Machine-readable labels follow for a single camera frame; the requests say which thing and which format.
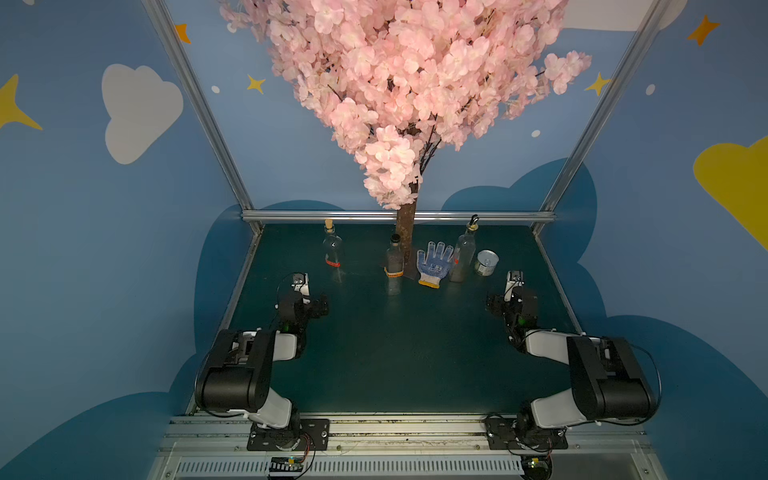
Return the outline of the clear bottle with cork stopper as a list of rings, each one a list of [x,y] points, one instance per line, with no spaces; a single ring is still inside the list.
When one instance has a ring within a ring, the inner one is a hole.
[[[327,258],[331,261],[340,262],[342,264],[343,240],[340,236],[337,235],[335,224],[332,219],[326,219],[324,221],[324,231],[324,260]]]

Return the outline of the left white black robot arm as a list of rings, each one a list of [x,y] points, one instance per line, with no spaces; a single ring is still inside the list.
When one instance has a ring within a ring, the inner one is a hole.
[[[329,310],[325,294],[312,298],[292,291],[278,300],[275,326],[220,331],[197,374],[197,407],[214,416],[240,414],[258,433],[298,437],[297,408],[271,387],[273,364],[300,358],[309,322]]]

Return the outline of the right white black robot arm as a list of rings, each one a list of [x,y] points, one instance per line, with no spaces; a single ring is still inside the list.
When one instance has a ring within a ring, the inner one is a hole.
[[[662,398],[662,381],[651,387],[635,347],[620,337],[563,333],[538,325],[538,298],[522,285],[486,297],[488,311],[504,321],[517,351],[568,367],[570,387],[532,400],[516,418],[520,436],[554,433],[587,423],[633,426],[650,420]]]

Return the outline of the tall clear bottle gold stopper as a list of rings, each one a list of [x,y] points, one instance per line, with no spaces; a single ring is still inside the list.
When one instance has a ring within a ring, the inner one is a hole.
[[[476,251],[475,233],[479,228],[479,216],[473,215],[466,225],[465,232],[457,239],[454,249],[454,267],[450,273],[450,281],[462,283],[471,270]]]

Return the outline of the clear bottle with black cap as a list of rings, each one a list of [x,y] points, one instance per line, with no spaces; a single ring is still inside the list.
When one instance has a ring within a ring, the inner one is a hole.
[[[390,245],[386,251],[386,265],[384,268],[388,278],[398,278],[404,273],[405,260],[401,248],[401,237],[393,234],[390,237]]]

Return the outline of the blue dotted white work glove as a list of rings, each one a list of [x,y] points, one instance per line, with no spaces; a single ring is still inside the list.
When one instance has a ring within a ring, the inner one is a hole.
[[[440,287],[454,266],[454,247],[430,241],[426,250],[417,251],[418,283],[433,289]]]

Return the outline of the left small circuit board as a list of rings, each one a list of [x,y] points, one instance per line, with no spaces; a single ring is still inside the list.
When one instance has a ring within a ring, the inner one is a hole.
[[[297,457],[271,457],[268,462],[267,478],[295,478],[304,473],[305,465]]]

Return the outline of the small circuit board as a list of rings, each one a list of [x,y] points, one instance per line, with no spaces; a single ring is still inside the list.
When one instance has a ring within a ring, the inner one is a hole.
[[[305,465],[297,457],[271,457],[268,462],[267,478],[295,478],[304,473]]]
[[[522,480],[550,480],[552,461],[549,457],[523,456],[521,458]]]

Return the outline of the right small circuit board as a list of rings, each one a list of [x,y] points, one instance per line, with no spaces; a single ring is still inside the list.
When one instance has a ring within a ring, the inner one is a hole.
[[[550,480],[552,461],[549,457],[523,456],[521,458],[522,480]]]

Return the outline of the pink cherry blossom tree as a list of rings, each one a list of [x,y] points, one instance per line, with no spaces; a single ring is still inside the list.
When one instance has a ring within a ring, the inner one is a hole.
[[[479,139],[592,64],[555,48],[564,1],[222,1],[228,33],[269,46],[275,76],[362,172],[414,263],[417,202],[439,150]]]

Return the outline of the tree metal base plate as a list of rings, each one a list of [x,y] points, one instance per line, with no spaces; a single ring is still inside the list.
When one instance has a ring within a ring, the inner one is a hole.
[[[420,279],[420,272],[415,263],[407,264],[404,268],[403,276],[407,279],[418,281]]]

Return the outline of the aluminium back frame bar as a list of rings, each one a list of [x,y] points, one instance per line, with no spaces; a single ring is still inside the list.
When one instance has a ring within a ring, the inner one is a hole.
[[[334,222],[358,223],[394,223],[398,213],[394,210],[383,211],[318,211],[318,210],[244,210],[240,216],[243,221],[256,223],[323,223]],[[466,211],[416,211],[414,221],[421,223],[468,222],[473,216]],[[552,212],[479,212],[481,221],[491,223],[553,223],[556,216]]]

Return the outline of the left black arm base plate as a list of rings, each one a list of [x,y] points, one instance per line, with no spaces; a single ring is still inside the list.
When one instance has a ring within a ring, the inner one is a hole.
[[[253,424],[248,435],[248,451],[325,451],[331,422],[326,418],[299,418],[286,428],[274,429]]]

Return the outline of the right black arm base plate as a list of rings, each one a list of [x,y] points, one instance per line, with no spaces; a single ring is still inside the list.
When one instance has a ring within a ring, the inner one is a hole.
[[[482,424],[491,450],[525,450],[549,453],[567,450],[568,442],[563,429],[543,429],[527,418],[486,416]]]

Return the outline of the aluminium front rail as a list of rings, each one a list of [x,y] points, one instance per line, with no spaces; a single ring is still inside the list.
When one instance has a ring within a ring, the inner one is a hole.
[[[304,473],[280,479],[521,479],[523,456],[549,457],[551,479],[663,479],[640,427],[582,425],[567,450],[491,450],[488,414],[320,413],[331,422],[325,451],[248,451],[245,420],[203,414],[171,420],[151,479],[268,479],[271,457],[297,457]]]

